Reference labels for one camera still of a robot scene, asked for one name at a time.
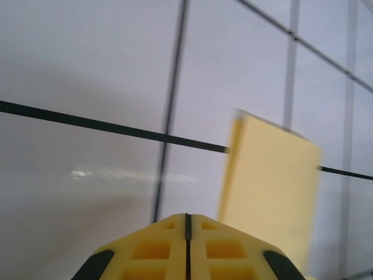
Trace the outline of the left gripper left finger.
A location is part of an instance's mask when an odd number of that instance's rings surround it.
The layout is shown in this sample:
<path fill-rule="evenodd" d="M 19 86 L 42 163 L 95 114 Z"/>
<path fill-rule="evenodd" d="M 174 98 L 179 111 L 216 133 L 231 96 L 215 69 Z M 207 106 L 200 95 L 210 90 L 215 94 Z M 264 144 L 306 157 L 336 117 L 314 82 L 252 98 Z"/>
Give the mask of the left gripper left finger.
<path fill-rule="evenodd" d="M 186 279 L 185 214 L 176 214 L 111 241 L 73 279 Z"/>

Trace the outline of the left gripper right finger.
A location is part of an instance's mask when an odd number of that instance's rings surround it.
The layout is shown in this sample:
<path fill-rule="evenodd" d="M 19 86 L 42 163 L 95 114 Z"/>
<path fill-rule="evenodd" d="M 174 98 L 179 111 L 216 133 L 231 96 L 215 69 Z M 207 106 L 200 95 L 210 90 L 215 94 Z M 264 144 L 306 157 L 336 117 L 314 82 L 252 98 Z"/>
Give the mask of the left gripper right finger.
<path fill-rule="evenodd" d="M 304 279 L 276 246 L 203 215 L 187 215 L 188 279 Z"/>

